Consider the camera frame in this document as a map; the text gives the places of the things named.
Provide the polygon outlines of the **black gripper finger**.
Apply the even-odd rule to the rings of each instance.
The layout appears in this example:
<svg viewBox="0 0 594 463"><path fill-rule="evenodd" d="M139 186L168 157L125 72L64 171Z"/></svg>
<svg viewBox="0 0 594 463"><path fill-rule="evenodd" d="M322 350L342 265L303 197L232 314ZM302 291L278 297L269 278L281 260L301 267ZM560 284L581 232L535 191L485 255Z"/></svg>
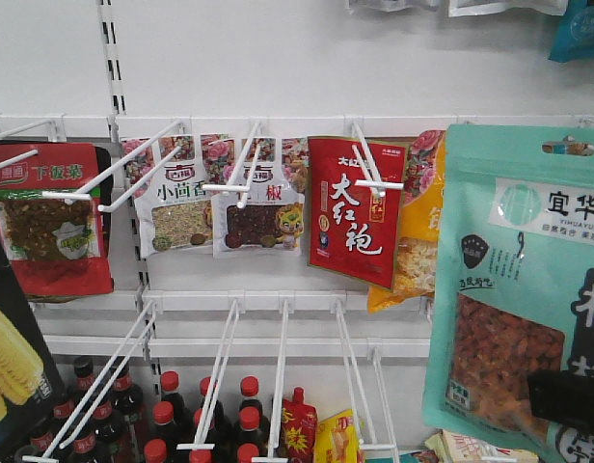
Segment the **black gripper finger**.
<svg viewBox="0 0 594 463"><path fill-rule="evenodd" d="M527 377L534 417L575 429L594 429L594 377L540 369Z"/></svg>

